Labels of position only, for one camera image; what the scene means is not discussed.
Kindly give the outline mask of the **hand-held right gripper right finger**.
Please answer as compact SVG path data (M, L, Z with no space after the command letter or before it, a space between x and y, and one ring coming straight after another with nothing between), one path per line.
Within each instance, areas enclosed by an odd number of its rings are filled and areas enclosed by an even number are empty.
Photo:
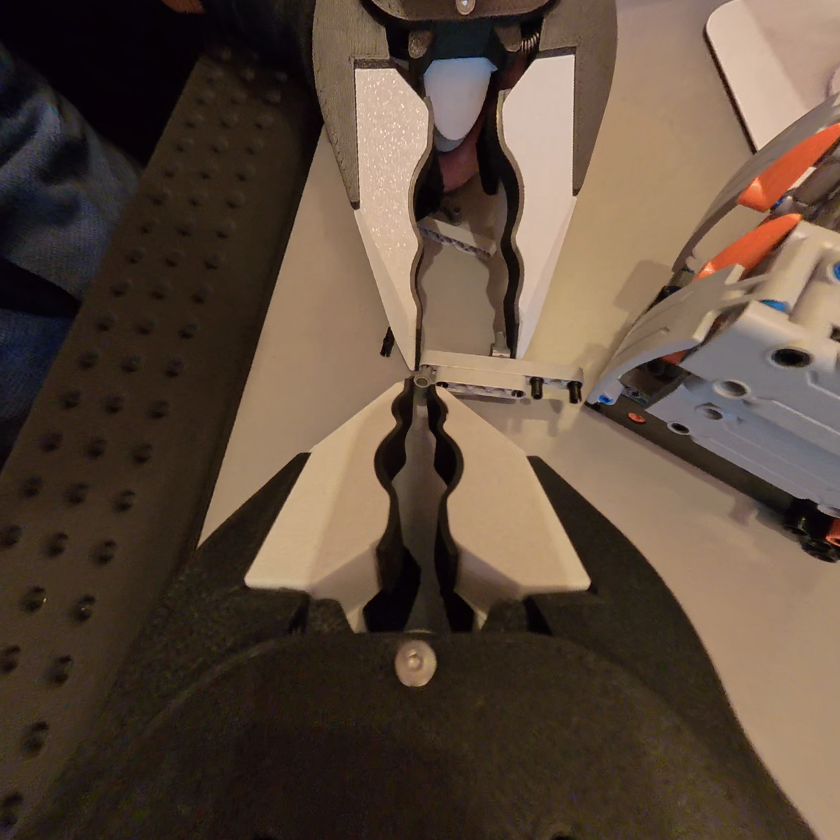
M448 627L481 627L500 602L588 591L591 577L525 452L446 390L430 387L426 405L444 482L434 561Z

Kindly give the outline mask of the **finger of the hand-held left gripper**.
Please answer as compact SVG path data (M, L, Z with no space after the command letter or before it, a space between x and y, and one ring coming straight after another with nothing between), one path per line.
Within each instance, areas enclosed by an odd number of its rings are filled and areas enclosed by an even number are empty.
M354 71L359 205L354 211L395 345L411 371L419 366L423 305L417 275L417 181L432 153L433 121L399 69Z
M501 160L513 175L505 187L510 229L502 243L512 283L506 317L514 358L523 358L532 341L576 203L574 77L574 53L538 57L497 107Z

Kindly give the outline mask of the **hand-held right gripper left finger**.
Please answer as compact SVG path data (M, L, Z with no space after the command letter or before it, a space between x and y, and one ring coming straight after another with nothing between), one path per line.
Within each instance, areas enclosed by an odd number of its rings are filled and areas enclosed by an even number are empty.
M394 478L406 462L415 382L391 386L303 459L245 574L248 588L289 591L340 604L356 633L401 628L416 593Z

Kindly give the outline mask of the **light grey toy beam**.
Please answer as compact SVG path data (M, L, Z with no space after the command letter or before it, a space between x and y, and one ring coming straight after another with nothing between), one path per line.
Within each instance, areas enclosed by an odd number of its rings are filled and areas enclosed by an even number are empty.
M416 369L435 372L435 385L463 398L519 402L531 400L530 378L544 379L544 398L569 401L568 381L583 384L581 368L491 355L425 350Z
M441 245L450 245L479 259L491 259L497 252L497 244L492 238L436 218L422 220L418 224L418 230L425 238Z

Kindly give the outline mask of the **person's left hand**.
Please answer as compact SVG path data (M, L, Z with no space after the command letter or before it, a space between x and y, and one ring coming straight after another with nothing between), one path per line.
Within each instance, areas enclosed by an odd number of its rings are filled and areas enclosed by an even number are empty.
M476 138L465 139L452 151L438 153L443 194L455 193L480 172Z

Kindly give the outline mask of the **person's black jacket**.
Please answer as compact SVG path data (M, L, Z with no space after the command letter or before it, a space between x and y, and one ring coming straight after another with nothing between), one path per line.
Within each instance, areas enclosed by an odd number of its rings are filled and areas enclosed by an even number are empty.
M2 44L140 164L197 59L243 48L312 83L314 1L2 1Z

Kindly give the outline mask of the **black perforated panel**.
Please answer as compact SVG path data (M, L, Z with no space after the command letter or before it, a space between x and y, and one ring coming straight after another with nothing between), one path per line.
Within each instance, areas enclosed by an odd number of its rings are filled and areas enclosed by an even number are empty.
M2 471L2 838L33 827L196 546L321 128L199 59Z

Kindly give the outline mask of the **white rounded board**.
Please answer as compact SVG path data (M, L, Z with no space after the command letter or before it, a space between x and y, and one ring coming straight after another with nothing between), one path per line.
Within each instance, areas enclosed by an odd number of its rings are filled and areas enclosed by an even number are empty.
M838 95L838 1L730 1L704 36L750 149Z

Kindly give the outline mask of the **grey orange toy brick vehicle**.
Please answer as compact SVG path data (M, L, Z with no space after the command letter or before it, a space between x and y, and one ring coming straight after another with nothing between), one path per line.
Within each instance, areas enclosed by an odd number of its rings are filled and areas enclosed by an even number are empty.
M756 152L586 403L838 563L839 97Z

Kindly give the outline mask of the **person's blue jeans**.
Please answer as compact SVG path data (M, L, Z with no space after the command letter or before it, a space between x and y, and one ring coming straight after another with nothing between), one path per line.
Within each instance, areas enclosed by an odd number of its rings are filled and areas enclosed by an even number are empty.
M139 179L130 157L2 46L2 464Z

